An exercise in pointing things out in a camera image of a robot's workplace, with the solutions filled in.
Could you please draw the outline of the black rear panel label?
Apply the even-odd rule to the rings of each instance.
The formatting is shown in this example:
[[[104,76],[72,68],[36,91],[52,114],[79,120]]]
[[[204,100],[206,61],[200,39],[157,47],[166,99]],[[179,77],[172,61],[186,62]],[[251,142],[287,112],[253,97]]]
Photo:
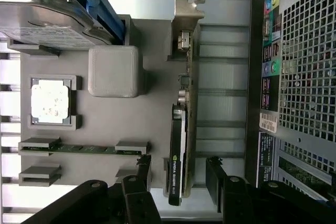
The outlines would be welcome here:
[[[256,179],[257,187],[260,187],[266,181],[272,180],[274,143],[275,139],[273,136],[265,132],[259,132]]]

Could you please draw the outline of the green RAM stick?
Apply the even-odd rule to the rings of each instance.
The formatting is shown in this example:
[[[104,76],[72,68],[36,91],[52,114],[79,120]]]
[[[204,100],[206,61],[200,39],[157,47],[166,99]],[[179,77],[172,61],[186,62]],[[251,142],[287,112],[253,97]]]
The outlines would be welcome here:
[[[24,146],[20,148],[20,151],[29,154],[46,154],[47,156],[54,153],[141,156],[146,154],[149,148],[150,144],[148,142],[119,142],[115,146],[73,145],[57,143],[51,147]]]

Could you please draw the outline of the white barcode sticker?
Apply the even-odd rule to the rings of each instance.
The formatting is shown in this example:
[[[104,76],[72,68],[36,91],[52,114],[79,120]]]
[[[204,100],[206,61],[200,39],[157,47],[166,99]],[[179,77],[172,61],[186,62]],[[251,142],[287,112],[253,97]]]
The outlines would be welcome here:
[[[279,115],[276,112],[260,112],[259,127],[271,133],[277,132]]]

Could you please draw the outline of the grey plastic parts rack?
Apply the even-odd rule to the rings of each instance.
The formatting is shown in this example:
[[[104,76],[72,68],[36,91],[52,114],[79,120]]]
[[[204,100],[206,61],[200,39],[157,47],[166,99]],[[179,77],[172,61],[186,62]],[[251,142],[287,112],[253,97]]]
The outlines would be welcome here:
[[[140,156],[29,154],[21,147],[54,144],[115,146],[119,142],[144,143],[152,157],[150,184],[163,189],[170,155],[172,105],[177,102],[180,61],[168,61],[168,20],[126,18],[123,46],[93,46],[20,55],[22,186],[79,185],[99,179],[108,184],[135,173]],[[31,123],[33,78],[71,80],[70,125]]]

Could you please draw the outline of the silver CPU chip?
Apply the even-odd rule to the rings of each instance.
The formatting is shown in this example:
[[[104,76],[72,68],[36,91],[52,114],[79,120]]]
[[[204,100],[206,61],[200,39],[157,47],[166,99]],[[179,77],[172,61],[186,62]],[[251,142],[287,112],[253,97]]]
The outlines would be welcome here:
[[[32,124],[70,125],[71,80],[33,78],[31,85]]]

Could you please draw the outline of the black open PC case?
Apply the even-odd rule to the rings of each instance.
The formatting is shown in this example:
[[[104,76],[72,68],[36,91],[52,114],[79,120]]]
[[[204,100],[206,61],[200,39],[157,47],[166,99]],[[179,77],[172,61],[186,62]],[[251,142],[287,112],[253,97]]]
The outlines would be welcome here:
[[[279,115],[276,133],[260,112]],[[336,0],[251,0],[245,177],[257,188],[259,132],[272,180],[336,208]]]

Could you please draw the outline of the silver hard disk drive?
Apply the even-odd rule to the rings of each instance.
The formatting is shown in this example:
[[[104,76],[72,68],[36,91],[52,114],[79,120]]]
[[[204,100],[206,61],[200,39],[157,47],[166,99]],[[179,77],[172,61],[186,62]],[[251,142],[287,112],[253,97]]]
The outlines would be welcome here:
[[[0,33],[58,50],[84,50],[114,40],[77,0],[0,0]]]

